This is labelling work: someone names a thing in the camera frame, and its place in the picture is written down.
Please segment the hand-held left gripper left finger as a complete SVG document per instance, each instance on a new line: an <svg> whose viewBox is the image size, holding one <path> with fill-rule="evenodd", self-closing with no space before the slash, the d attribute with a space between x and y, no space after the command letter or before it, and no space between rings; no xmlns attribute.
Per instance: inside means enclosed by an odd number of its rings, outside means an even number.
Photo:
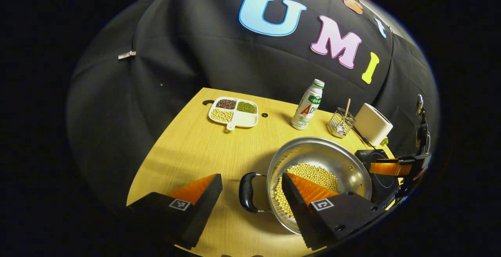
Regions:
<svg viewBox="0 0 501 257"><path fill-rule="evenodd" d="M221 174L215 173L168 194L151 192L127 210L152 238L189 250L197 245L222 189Z"/></svg>

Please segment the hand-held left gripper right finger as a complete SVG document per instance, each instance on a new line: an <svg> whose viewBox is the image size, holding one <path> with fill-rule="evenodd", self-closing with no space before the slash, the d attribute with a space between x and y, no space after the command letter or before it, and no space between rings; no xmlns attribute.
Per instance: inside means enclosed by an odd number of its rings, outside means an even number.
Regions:
<svg viewBox="0 0 501 257"><path fill-rule="evenodd" d="M317 250L360 232L386 212L354 192L336 193L284 172L281 188L306 246Z"/></svg>

